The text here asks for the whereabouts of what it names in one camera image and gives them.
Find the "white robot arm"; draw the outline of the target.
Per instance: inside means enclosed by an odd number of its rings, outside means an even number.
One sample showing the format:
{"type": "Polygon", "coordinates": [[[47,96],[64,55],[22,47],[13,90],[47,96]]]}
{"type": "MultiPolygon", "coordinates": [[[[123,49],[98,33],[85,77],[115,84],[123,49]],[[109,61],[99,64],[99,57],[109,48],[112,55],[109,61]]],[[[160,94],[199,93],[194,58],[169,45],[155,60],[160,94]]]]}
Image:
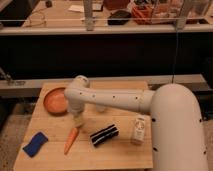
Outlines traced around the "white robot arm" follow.
{"type": "Polygon", "coordinates": [[[87,103],[148,113],[152,119],[152,171],[208,171],[204,125],[197,98],[181,84],[155,91],[93,89],[79,75],[65,89],[68,111],[81,113],[87,103]]]}

